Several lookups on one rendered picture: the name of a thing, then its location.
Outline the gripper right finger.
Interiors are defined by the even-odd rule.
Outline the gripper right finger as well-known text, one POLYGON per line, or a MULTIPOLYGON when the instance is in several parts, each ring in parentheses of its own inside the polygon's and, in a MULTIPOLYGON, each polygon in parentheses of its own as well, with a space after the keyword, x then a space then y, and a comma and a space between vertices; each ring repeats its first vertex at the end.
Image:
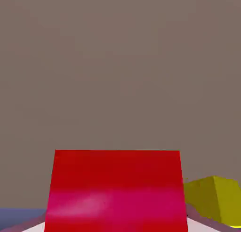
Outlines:
POLYGON ((233 232, 233 228, 213 219, 201 216, 196 209, 186 203, 188 232, 233 232))

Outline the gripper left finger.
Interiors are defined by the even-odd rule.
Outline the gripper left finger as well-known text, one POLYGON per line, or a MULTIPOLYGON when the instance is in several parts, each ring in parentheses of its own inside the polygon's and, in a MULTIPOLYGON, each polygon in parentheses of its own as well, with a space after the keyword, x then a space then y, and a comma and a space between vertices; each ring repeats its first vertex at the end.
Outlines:
POLYGON ((45 217, 46 214, 44 213, 43 215, 32 218, 28 221, 2 229, 0 232, 44 232, 45 217))

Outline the small red cube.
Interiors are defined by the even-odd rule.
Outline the small red cube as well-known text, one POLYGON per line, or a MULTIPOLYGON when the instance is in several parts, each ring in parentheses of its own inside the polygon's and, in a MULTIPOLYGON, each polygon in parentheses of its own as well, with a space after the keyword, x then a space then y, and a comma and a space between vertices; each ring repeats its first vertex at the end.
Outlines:
POLYGON ((177 150, 56 150, 44 232, 188 232, 177 150))

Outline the small yellow cube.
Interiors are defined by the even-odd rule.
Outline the small yellow cube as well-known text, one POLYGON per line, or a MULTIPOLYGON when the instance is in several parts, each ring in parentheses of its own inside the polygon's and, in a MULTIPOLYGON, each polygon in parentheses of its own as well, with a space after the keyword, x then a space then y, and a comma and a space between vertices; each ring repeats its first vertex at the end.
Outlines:
POLYGON ((202 217, 241 229, 241 186, 236 180, 210 176, 187 182, 184 194, 202 217))

